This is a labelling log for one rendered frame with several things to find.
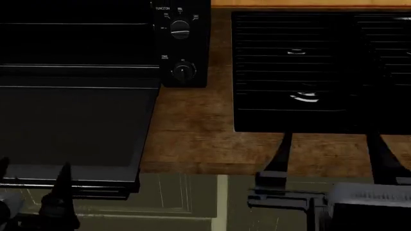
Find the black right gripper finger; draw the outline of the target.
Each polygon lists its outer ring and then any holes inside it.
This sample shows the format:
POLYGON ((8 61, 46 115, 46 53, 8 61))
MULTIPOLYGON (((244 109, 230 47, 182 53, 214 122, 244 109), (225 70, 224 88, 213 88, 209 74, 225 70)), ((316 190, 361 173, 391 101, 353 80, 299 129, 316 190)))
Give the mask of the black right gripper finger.
POLYGON ((285 190, 291 146, 292 133, 286 132, 270 163, 264 170, 256 173, 257 188, 285 190))
POLYGON ((366 134, 375 184, 411 185, 411 171, 404 167, 378 133, 366 134))

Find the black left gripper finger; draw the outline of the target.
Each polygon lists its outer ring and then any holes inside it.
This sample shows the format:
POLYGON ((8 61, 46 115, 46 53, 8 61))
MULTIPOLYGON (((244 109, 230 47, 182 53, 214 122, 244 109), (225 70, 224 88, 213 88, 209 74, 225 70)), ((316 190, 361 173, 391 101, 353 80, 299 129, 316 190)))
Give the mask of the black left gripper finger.
POLYGON ((0 159, 0 180, 2 180, 6 175, 9 163, 10 159, 8 157, 3 157, 0 159))
POLYGON ((71 165, 66 162, 62 167, 51 190, 54 197, 64 201, 72 200, 71 165))

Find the olive green cabinet door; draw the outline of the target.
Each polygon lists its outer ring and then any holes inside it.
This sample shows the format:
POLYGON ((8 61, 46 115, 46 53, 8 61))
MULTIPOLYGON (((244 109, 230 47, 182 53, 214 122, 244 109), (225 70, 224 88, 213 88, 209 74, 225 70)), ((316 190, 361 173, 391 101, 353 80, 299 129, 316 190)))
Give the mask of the olive green cabinet door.
POLYGON ((76 231, 212 231, 217 176, 145 173, 140 183, 127 200, 75 200, 76 231))
POLYGON ((253 187, 253 176, 228 176, 227 231, 306 231, 303 211, 250 208, 247 199, 253 187))

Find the black toaster oven door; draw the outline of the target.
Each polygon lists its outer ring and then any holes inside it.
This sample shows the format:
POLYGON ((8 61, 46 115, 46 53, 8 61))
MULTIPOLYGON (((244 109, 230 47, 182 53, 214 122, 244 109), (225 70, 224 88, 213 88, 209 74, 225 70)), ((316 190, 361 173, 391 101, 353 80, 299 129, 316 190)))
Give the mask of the black toaster oven door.
POLYGON ((126 200, 139 172, 156 78, 0 76, 0 188, 51 188, 71 165, 75 198, 126 200))

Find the black toaster oven body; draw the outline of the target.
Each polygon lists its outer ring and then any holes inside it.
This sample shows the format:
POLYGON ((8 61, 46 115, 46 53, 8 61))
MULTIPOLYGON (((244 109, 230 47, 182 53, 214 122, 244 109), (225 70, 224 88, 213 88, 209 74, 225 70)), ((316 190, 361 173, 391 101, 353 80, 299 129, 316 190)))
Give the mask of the black toaster oven body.
POLYGON ((207 85, 211 0, 0 0, 0 76, 156 78, 207 85), (173 21, 189 37, 171 36, 173 21), (187 82, 173 76, 190 62, 187 82))

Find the black timer knob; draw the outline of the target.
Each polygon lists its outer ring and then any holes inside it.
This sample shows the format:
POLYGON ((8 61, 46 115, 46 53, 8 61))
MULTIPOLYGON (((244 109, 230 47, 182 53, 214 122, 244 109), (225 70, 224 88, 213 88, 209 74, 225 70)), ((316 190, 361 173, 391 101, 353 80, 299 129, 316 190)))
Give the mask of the black timer knob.
POLYGON ((180 62, 177 63, 173 69, 173 76, 179 82, 187 82, 191 80, 196 74, 196 68, 193 63, 180 62))

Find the black function knob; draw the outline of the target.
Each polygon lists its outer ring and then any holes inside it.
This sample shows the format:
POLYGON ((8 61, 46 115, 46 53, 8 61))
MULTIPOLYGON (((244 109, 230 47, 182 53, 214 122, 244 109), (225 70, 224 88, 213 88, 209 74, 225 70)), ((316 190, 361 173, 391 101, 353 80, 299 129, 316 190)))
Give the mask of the black function knob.
POLYGON ((178 20, 170 24, 171 36, 178 40, 184 40, 189 37, 190 25, 186 21, 178 20))

